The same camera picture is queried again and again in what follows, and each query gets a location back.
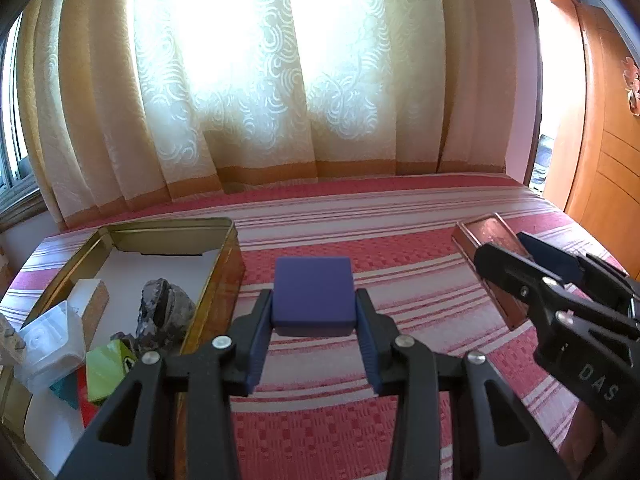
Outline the teal toy block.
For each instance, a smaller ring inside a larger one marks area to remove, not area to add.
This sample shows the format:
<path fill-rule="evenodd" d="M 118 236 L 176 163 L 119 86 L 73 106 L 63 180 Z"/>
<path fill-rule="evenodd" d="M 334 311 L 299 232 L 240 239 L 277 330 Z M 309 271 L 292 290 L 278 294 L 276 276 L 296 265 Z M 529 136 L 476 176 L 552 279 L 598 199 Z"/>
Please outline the teal toy block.
<path fill-rule="evenodd" d="M 68 404 L 73 410 L 79 408 L 78 391 L 77 391 L 77 374 L 75 372 L 61 378 L 49 389 L 60 400 Z"/>

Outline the white cardboard box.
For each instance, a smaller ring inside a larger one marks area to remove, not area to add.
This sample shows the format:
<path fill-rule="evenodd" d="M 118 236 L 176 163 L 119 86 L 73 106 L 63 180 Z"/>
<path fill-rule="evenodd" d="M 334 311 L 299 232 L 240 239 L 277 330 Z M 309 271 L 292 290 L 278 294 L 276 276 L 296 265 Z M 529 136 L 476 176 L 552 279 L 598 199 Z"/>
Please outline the white cardboard box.
<path fill-rule="evenodd" d="M 81 319 L 86 349 L 89 349 L 110 300 L 106 285 L 99 278 L 83 278 L 75 284 L 66 300 Z"/>

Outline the window frame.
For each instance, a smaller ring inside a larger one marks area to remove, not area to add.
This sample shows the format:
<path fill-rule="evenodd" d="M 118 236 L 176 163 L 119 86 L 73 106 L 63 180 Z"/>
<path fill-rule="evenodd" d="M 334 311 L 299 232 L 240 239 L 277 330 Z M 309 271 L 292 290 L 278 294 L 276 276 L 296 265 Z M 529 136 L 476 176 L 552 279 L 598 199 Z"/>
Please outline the window frame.
<path fill-rule="evenodd" d="M 17 99 L 21 16 L 1 41 L 1 231 L 47 210 L 32 173 Z"/>

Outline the red striped bedspread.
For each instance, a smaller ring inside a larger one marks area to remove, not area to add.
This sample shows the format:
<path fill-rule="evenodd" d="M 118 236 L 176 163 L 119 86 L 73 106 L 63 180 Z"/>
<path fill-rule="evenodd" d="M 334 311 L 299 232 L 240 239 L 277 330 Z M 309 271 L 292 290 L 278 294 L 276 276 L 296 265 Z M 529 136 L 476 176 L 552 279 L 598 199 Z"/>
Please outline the red striped bedspread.
<path fill-rule="evenodd" d="M 457 222 L 490 212 L 569 252 L 608 255 L 523 185 L 482 174 L 273 188 L 164 209 L 169 218 L 232 219 L 245 263 L 238 313 L 271 284 L 277 258 L 348 257 L 356 284 L 402 332 L 453 356 L 484 352 L 565 451 L 576 398 L 534 362 L 533 326 L 504 325 L 452 240 Z M 396 403 L 373 394 L 355 338 L 273 338 L 256 392 L 232 410 L 244 478 L 383 477 Z"/>

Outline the gold metal tin box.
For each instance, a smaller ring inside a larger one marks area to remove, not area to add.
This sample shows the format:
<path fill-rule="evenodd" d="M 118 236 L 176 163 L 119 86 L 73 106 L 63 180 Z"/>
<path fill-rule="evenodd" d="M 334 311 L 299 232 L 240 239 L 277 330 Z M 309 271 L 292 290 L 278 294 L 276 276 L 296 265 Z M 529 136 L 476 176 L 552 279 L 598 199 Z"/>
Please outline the gold metal tin box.
<path fill-rule="evenodd" d="M 78 231 L 43 242 L 1 300 L 2 314 L 22 328 L 70 296 L 84 278 L 99 278 L 110 295 L 92 345 L 114 333 L 134 332 L 143 286 L 164 278 L 180 286 L 196 312 L 183 353 L 225 333 L 245 266 L 238 231 L 228 218 L 137 220 Z M 31 394 L 1 372 L 2 455 L 16 460 L 21 479 L 51 479 L 80 437 L 84 424 L 51 391 Z"/>

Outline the red toy block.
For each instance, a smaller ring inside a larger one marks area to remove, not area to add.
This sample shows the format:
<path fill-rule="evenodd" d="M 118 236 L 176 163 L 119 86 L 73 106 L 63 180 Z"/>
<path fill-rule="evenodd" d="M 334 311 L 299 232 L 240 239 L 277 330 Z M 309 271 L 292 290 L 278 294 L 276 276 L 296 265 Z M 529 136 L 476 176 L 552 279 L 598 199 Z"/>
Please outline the red toy block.
<path fill-rule="evenodd" d="M 78 370 L 76 370 L 76 380 L 78 406 L 81 414 L 82 426 L 87 428 L 100 408 L 88 400 L 87 374 L 84 366 L 79 367 Z"/>

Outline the cream patterned curtain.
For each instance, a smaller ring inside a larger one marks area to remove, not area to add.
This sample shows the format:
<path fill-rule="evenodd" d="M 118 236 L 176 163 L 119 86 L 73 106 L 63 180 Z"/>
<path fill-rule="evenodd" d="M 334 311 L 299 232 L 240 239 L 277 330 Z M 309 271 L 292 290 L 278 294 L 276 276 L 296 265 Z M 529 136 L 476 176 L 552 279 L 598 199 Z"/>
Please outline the cream patterned curtain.
<path fill-rule="evenodd" d="M 71 228 L 195 196 L 502 171 L 511 0 L 32 0 L 18 111 Z"/>

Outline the dark crumpled object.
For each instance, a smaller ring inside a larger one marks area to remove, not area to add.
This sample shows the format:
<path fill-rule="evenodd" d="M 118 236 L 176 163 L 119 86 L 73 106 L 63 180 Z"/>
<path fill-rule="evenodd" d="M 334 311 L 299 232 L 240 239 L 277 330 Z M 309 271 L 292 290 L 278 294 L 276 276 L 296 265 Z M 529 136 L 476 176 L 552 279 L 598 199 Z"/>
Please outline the dark crumpled object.
<path fill-rule="evenodd" d="M 133 334 L 118 332 L 111 340 L 120 340 L 134 355 L 178 348 L 186 338 L 196 307 L 178 285 L 164 278 L 147 281 L 141 292 L 137 327 Z"/>

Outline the wooden door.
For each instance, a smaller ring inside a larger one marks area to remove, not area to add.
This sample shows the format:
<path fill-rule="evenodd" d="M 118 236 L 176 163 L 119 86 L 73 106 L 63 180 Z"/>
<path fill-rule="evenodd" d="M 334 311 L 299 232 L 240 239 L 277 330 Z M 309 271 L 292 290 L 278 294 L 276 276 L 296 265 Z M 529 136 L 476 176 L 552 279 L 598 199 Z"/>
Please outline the wooden door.
<path fill-rule="evenodd" d="M 540 134 L 553 139 L 542 195 L 639 275 L 639 117 L 631 56 L 598 0 L 535 0 L 544 69 Z"/>

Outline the purple small box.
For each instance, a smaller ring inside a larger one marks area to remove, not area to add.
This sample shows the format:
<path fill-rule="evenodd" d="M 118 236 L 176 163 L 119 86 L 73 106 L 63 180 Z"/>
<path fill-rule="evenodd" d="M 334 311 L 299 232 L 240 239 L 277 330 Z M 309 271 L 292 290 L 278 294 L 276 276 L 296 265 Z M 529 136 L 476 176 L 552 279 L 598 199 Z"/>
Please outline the purple small box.
<path fill-rule="evenodd" d="M 356 294 L 348 257 L 281 257 L 274 268 L 272 324 L 283 337 L 348 336 Z"/>

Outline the copper metal case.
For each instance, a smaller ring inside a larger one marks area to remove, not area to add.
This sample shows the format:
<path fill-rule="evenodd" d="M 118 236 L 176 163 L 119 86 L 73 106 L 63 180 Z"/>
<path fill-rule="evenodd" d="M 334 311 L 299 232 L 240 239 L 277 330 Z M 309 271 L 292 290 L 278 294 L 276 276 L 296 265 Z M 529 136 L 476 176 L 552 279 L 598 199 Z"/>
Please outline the copper metal case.
<path fill-rule="evenodd" d="M 527 306 L 500 285 L 506 278 L 510 259 L 506 252 L 532 260 L 510 226 L 496 212 L 456 223 L 452 240 L 470 266 L 509 330 L 526 321 Z"/>

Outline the red flower door decoration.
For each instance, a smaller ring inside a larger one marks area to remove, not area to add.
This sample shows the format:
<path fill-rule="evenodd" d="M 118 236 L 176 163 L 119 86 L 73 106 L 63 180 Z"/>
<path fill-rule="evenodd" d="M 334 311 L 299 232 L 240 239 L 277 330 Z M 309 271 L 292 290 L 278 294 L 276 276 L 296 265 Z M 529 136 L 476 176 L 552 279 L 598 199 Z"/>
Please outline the red flower door decoration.
<path fill-rule="evenodd" d="M 640 72 L 639 67 L 630 56 L 623 62 L 623 78 L 627 89 L 627 101 L 631 114 L 640 116 Z"/>

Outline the lime green toy block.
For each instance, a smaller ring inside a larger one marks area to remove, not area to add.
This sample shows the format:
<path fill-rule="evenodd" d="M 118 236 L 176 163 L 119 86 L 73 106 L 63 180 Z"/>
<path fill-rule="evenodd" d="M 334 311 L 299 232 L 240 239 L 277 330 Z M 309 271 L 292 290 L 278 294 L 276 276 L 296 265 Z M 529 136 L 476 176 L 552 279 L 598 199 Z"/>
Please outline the lime green toy block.
<path fill-rule="evenodd" d="M 101 405 L 136 364 L 136 356 L 119 339 L 86 354 L 87 400 Z"/>

